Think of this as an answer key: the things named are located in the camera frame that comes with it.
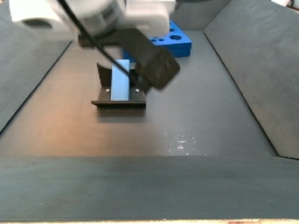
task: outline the dark gray surface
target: dark gray surface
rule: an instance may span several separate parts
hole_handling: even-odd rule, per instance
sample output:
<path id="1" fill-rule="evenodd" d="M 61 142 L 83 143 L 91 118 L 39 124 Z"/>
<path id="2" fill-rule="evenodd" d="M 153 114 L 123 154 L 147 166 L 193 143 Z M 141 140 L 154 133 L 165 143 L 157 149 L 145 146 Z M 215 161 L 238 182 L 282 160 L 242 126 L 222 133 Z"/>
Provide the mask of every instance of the dark gray surface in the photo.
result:
<path id="1" fill-rule="evenodd" d="M 0 158 L 0 221 L 298 219 L 298 173 L 278 157 Z"/>
<path id="2" fill-rule="evenodd" d="M 18 28 L 8 1 L 0 3 L 0 132 L 50 71 L 69 43 Z"/>
<path id="3" fill-rule="evenodd" d="M 75 43 L 0 136 L 2 157 L 242 156 L 273 149 L 230 74 L 199 31 L 190 58 L 146 110 L 99 110 L 98 52 Z"/>
<path id="4" fill-rule="evenodd" d="M 207 0 L 185 3 L 171 15 L 173 20 L 186 31 L 203 31 L 231 0 Z"/>
<path id="5" fill-rule="evenodd" d="M 206 29 L 279 154 L 299 158 L 299 16 L 235 0 Z"/>

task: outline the bin floor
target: bin floor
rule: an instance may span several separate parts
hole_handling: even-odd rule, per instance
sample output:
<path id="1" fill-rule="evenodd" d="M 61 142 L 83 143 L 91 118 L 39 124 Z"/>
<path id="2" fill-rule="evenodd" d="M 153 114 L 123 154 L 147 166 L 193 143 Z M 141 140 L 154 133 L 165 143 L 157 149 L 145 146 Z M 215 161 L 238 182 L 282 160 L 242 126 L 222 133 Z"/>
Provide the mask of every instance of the bin floor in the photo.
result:
<path id="1" fill-rule="evenodd" d="M 275 156 L 205 34 L 187 34 L 193 51 L 178 59 L 178 78 L 134 110 L 91 104 L 105 60 L 73 43 L 0 136 L 0 156 Z"/>

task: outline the black metal part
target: black metal part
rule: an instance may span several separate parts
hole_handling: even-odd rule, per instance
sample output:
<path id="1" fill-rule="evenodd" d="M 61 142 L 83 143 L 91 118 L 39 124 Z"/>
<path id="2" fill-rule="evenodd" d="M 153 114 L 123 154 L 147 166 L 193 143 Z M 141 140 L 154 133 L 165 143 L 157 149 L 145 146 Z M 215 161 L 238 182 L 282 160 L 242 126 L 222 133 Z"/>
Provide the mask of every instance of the black metal part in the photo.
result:
<path id="1" fill-rule="evenodd" d="M 130 88 L 129 101 L 111 101 L 111 89 L 110 87 L 102 87 L 99 90 L 98 100 L 91 103 L 101 108 L 109 109 L 143 109 L 146 107 L 146 94 L 143 91 L 137 90 L 137 87 Z"/>
<path id="2" fill-rule="evenodd" d="M 137 71 L 131 70 L 130 73 L 137 75 Z M 101 90 L 98 100 L 91 103 L 102 108 L 113 109 L 131 109 L 146 107 L 146 92 L 130 83 L 130 99 L 129 101 L 111 101 L 111 78 L 113 70 L 98 64 L 98 75 L 101 80 Z"/>
<path id="3" fill-rule="evenodd" d="M 137 60 L 137 86 L 146 92 L 151 87 L 163 89 L 179 73 L 181 66 L 169 50 L 155 46 L 138 29 L 115 30 L 95 40 L 103 46 L 125 47 Z M 79 37 L 79 44 L 94 46 L 83 37 Z"/>

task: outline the blue block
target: blue block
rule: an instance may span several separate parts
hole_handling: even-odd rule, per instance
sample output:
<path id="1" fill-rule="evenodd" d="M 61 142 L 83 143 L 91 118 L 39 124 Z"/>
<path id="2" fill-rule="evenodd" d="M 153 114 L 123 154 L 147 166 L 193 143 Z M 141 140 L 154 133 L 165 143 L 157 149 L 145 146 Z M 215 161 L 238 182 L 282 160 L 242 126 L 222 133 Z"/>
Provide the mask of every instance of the blue block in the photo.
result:
<path id="1" fill-rule="evenodd" d="M 170 26 L 170 33 L 166 36 L 153 37 L 150 40 L 157 46 L 165 46 L 175 58 L 189 57 L 191 56 L 193 41 L 175 22 L 171 22 Z M 135 59 L 127 51 L 123 51 L 123 58 L 131 62 L 135 62 Z"/>
<path id="2" fill-rule="evenodd" d="M 130 60 L 118 59 L 118 63 L 130 70 Z M 111 101 L 129 101 L 130 97 L 130 79 L 127 75 L 113 66 L 113 80 L 111 80 Z"/>

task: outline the blue hole block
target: blue hole block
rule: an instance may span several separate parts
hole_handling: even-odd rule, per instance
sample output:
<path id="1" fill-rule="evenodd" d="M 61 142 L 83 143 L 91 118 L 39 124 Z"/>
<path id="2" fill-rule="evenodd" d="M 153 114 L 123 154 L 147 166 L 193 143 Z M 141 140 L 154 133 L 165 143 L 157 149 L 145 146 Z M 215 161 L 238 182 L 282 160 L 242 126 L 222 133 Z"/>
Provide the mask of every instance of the blue hole block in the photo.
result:
<path id="1" fill-rule="evenodd" d="M 171 22 L 170 33 L 163 37 L 153 37 L 150 40 L 157 46 L 165 46 L 175 58 L 190 57 L 193 51 L 193 41 L 185 34 L 175 22 Z M 137 62 L 127 51 L 123 51 L 123 58 Z"/>
<path id="2" fill-rule="evenodd" d="M 118 63 L 129 71 L 130 60 L 118 59 Z M 111 80 L 111 101 L 129 101 L 130 94 L 130 79 L 127 75 L 119 70 L 119 68 L 113 66 L 113 80 Z"/>

